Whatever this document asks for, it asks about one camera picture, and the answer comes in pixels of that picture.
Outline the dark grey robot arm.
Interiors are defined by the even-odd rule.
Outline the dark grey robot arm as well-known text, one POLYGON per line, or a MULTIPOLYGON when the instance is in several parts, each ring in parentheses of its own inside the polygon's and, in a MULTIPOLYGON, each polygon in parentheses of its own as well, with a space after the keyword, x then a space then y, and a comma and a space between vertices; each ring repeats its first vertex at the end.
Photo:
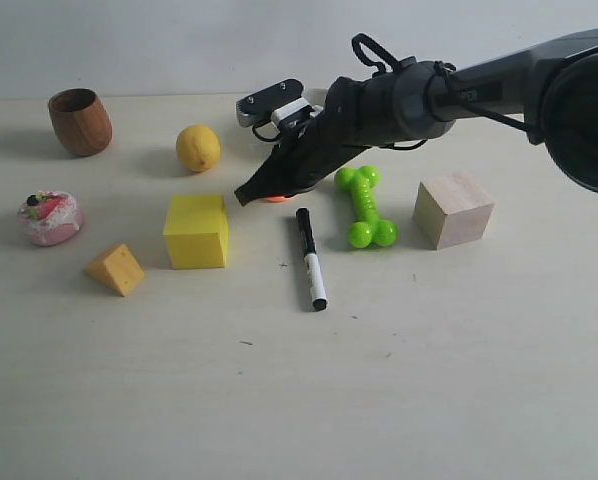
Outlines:
POLYGON ((569 179, 598 194, 598 28, 464 69, 398 59, 365 34, 351 44, 372 76, 337 79, 322 107, 295 79, 237 102, 243 127, 277 130, 268 158, 236 189, 241 204, 310 191, 370 148, 413 150, 474 117, 524 132, 569 179))

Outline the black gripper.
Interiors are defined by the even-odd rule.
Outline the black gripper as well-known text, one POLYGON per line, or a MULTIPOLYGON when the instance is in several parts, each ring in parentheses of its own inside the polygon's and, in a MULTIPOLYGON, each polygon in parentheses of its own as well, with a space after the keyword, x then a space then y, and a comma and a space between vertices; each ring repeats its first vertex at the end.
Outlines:
POLYGON ((235 191, 241 206, 268 197, 293 197, 371 147, 408 139, 393 105, 394 77, 338 78, 323 110, 290 133, 281 146, 235 191))

